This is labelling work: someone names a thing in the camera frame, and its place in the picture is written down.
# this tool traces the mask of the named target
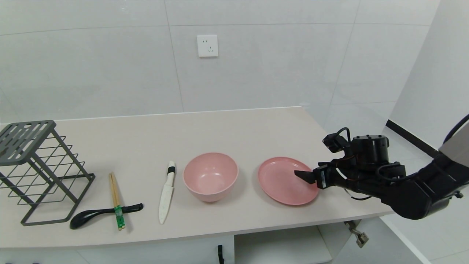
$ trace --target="dish rack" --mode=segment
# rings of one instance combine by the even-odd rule
[[[55,127],[53,120],[20,122],[0,132],[0,189],[9,188],[9,198],[19,197],[17,205],[31,206],[21,220],[24,226],[67,222],[95,178],[86,172],[84,162],[77,160],[78,154],[72,153],[72,145],[65,144],[66,137]],[[87,182],[75,195],[71,188],[79,178]],[[73,204],[67,217],[27,222],[39,205],[66,198]]]

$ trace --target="black ladle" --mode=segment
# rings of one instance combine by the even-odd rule
[[[122,213],[131,213],[131,212],[138,212],[144,208],[143,203],[139,203],[136,205],[131,205],[131,206],[124,206],[122,207]],[[101,214],[106,214],[106,213],[114,213],[115,210],[114,208],[109,208],[109,209],[99,209],[99,210],[86,210],[81,213],[76,214],[72,220],[70,220],[70,229],[77,229],[86,222],[90,221],[93,217],[101,215]]]

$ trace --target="chopsticks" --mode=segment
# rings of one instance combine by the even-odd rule
[[[111,185],[111,194],[113,195],[114,211],[116,214],[117,228],[120,230],[125,228],[124,215],[122,213],[121,201],[119,200],[119,192],[117,191],[117,181],[114,172],[109,174],[109,183]]]

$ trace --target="floor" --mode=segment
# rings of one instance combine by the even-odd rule
[[[430,163],[429,156],[390,129],[385,128],[383,135],[390,141],[390,159],[406,165],[408,174]],[[469,198],[452,199],[444,210],[417,221],[397,215],[389,215],[386,218],[390,219],[432,264],[469,264]]]

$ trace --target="knife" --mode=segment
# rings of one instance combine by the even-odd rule
[[[168,164],[167,180],[161,192],[161,199],[159,200],[159,223],[163,224],[169,211],[169,204],[174,191],[174,174],[176,173],[176,165],[170,161]]]

